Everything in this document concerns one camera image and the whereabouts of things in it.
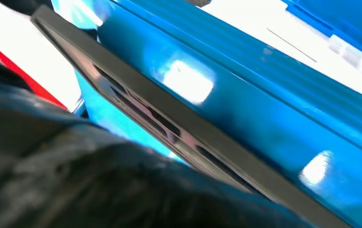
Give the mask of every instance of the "white plastic part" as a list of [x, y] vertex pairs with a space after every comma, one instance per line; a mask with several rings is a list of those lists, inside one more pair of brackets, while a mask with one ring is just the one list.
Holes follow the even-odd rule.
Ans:
[[0, 51], [69, 110], [81, 91], [72, 65], [26, 15], [0, 3]]
[[362, 52], [329, 39], [286, 7], [280, 0], [213, 0], [202, 9], [362, 94]]

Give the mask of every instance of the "rectangular slot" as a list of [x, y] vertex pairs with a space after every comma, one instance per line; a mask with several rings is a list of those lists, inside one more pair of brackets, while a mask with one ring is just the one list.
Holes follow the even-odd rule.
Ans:
[[145, 121], [147, 121], [150, 126], [153, 126], [158, 132], [160, 132], [163, 136], [167, 137], [167, 132], [162, 128], [158, 123], [156, 123], [153, 119], [151, 119], [148, 115], [146, 115], [142, 110], [136, 107], [132, 102], [126, 99], [122, 94], [116, 91], [113, 87], [111, 89], [114, 91], [116, 96], [129, 108], [131, 108], [134, 112], [136, 112], [140, 117], [142, 117]]

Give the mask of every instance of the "blue plastic case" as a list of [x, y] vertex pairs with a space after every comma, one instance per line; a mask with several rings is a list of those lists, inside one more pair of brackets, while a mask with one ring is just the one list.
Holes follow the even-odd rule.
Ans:
[[[305, 15], [320, 23], [320, 15], [333, 12], [334, 19], [327, 17], [322, 26], [339, 25], [333, 33], [344, 32], [350, 36], [347, 41], [362, 50], [361, 36], [352, 36], [353, 31], [362, 31], [362, 18], [344, 11], [352, 9], [349, 2], [341, 2], [338, 13], [329, 1], [329, 11], [318, 16], [305, 11]], [[311, 6], [312, 12], [320, 9], [300, 1], [289, 10], [294, 12], [297, 5]], [[181, 0], [101, 0], [90, 7], [107, 15], [99, 28], [106, 48], [240, 144], [253, 148], [353, 227], [362, 227], [361, 94]], [[342, 24], [355, 24], [356, 29], [344, 30], [336, 22], [339, 17]], [[325, 28], [320, 30], [332, 33]], [[186, 95], [195, 89], [193, 80], [184, 82], [183, 88], [169, 85], [168, 75], [174, 71], [210, 81], [213, 87], [207, 98], [196, 101]], [[84, 81], [81, 87], [89, 88]], [[87, 91], [83, 97], [93, 120], [115, 132], [120, 132], [118, 122], [131, 121], [109, 118], [112, 114], [96, 105], [95, 91]], [[132, 129], [127, 129], [127, 136], [143, 141], [131, 136]], [[163, 150], [159, 144], [149, 145]]]

